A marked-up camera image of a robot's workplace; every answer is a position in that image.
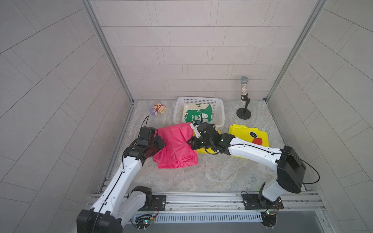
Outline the plain yellow raincoat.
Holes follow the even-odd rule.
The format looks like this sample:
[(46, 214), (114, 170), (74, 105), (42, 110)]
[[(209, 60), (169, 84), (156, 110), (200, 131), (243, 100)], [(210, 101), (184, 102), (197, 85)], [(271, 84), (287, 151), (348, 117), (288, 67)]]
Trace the plain yellow raincoat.
[(200, 149), (197, 149), (196, 152), (198, 154), (200, 153), (204, 153), (204, 154), (211, 154), (211, 155), (215, 155), (217, 154), (216, 152), (214, 152), (211, 148), (200, 148)]

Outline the pink raincoat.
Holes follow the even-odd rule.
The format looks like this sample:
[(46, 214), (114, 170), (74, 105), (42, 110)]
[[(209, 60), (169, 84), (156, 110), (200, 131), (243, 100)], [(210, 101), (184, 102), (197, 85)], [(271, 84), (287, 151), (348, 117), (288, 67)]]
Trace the pink raincoat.
[(193, 137), (189, 123), (158, 129), (165, 147), (153, 156), (159, 169), (180, 169), (198, 165), (198, 155), (187, 143)]

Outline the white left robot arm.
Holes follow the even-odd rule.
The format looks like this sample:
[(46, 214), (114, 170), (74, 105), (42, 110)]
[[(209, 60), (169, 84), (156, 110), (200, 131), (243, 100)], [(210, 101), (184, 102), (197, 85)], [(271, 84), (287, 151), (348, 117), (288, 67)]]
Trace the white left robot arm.
[(112, 181), (89, 210), (82, 210), (76, 220), (79, 233), (121, 233), (140, 209), (152, 206), (152, 190), (137, 186), (128, 197), (129, 186), (144, 162), (165, 147), (160, 136), (130, 145), (123, 153), (122, 165)]

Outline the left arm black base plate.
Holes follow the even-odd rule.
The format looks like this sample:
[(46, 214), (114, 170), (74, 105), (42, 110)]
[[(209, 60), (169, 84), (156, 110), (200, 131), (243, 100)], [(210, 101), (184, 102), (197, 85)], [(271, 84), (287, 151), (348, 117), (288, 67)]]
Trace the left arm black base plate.
[(149, 206), (143, 208), (141, 211), (156, 212), (164, 211), (166, 208), (166, 195), (152, 195), (151, 203)]

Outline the white dinosaur print raincoat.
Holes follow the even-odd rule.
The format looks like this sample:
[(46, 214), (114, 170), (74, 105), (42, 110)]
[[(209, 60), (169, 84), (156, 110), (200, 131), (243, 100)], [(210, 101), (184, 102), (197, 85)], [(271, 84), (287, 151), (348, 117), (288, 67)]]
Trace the white dinosaur print raincoat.
[(182, 123), (191, 123), (195, 120), (201, 122), (212, 122), (212, 106), (211, 104), (184, 104), (183, 114), (182, 114)]

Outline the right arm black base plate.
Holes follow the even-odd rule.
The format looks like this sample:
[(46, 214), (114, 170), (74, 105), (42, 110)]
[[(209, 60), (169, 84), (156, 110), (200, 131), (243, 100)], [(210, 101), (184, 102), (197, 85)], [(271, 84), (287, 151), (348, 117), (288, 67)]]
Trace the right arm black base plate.
[(264, 198), (259, 199), (258, 193), (241, 192), (243, 204), (246, 210), (281, 210), (284, 205), (281, 197), (278, 197), (275, 202), (267, 201)]

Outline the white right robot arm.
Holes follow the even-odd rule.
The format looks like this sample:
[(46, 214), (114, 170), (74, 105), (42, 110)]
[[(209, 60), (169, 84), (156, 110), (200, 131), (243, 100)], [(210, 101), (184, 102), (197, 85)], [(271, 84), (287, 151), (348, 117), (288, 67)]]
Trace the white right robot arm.
[(257, 202), (261, 205), (274, 204), (283, 194), (299, 194), (302, 191), (306, 166), (292, 147), (269, 148), (244, 141), (234, 135), (220, 134), (215, 125), (195, 121), (190, 124), (195, 136), (188, 144), (193, 150), (211, 149), (214, 154), (226, 154), (260, 163), (276, 172), (276, 177), (260, 188)]

